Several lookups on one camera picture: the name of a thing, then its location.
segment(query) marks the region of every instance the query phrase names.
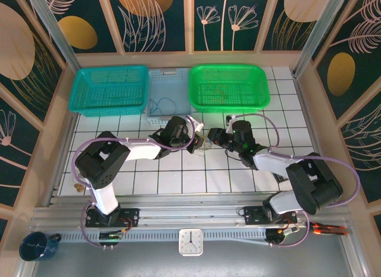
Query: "black bracket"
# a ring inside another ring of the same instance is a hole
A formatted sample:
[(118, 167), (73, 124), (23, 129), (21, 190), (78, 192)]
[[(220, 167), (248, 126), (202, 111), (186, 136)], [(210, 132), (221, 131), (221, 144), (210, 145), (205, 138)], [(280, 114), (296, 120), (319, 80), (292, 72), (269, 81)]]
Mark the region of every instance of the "black bracket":
[(245, 218), (246, 225), (287, 225), (290, 222), (298, 223), (298, 218), (294, 211), (280, 214), (276, 219), (271, 220), (263, 210), (263, 206), (244, 207), (240, 210), (239, 215)]
[(130, 220), (132, 221), (132, 227), (138, 226), (139, 221), (139, 209), (138, 208), (121, 208), (118, 219), (112, 226), (107, 225), (102, 222), (102, 219), (94, 208), (88, 210), (88, 216), (86, 218), (85, 226), (87, 228), (125, 228), (126, 222), (130, 225)]

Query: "white tile floor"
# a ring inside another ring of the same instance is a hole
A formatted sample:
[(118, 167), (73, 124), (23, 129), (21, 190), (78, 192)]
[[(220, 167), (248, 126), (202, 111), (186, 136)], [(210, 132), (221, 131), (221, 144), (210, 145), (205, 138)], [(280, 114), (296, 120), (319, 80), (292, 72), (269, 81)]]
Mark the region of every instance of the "white tile floor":
[[(266, 67), (271, 102), (264, 114), (279, 128), (280, 148), (278, 152), (304, 155), (313, 151), (312, 143), (301, 111), (291, 73), (285, 67)], [(193, 117), (204, 121), (204, 134), (212, 127), (226, 127), (225, 115), (230, 113), (193, 113)], [(260, 117), (245, 117), (250, 122), (253, 136), (262, 145), (276, 142), (275, 131)], [(95, 138), (104, 130), (115, 136), (146, 138), (158, 126), (151, 126), (145, 114), (115, 117), (80, 116), (70, 152), (66, 158), (65, 172), (58, 195), (88, 195), (77, 192), (71, 175), (70, 162), (74, 151), (85, 141)], [(128, 161), (114, 179), (116, 195), (136, 194), (189, 194), (205, 192), (260, 192), (291, 188), (289, 182), (278, 185), (271, 173), (246, 168), (240, 161), (229, 159), (224, 151), (212, 149), (189, 154), (186, 150), (171, 153), (161, 160)]]

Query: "robotic arm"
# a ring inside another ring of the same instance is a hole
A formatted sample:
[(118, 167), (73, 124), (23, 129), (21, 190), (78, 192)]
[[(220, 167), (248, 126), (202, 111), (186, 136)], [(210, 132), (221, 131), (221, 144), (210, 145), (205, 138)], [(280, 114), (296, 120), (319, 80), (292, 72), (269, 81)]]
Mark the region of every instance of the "robotic arm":
[[(191, 118), (195, 125), (195, 138), (187, 150), (193, 152), (202, 147), (204, 138), (197, 134), (204, 126)], [(270, 220), (275, 220), (289, 211), (305, 210), (316, 214), (320, 208), (338, 199), (343, 190), (333, 173), (323, 161), (290, 160), (271, 155), (267, 147), (257, 144), (252, 135), (251, 125), (244, 120), (231, 120), (229, 127), (212, 128), (208, 139), (212, 143), (237, 152), (242, 163), (253, 170), (263, 170), (288, 178), (293, 191), (278, 192), (263, 202), (263, 210)], [(181, 148), (191, 139), (192, 129), (181, 117), (174, 116), (164, 129), (159, 129), (150, 137), (172, 148)], [(114, 138), (111, 132), (102, 132), (99, 138)], [(173, 150), (160, 147), (149, 141), (108, 142), (90, 144), (76, 159), (79, 172), (91, 185), (97, 204), (98, 220), (105, 226), (113, 227), (120, 218), (120, 205), (113, 190), (113, 179), (125, 161), (137, 159), (160, 159)]]

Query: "analog clock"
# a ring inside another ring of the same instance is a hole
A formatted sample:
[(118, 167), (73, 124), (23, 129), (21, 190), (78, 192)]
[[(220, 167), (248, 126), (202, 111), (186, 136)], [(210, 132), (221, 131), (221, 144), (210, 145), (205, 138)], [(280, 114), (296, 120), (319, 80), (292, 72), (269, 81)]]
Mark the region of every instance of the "analog clock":
[(179, 232), (179, 252), (182, 256), (200, 256), (204, 239), (200, 229), (182, 229)]

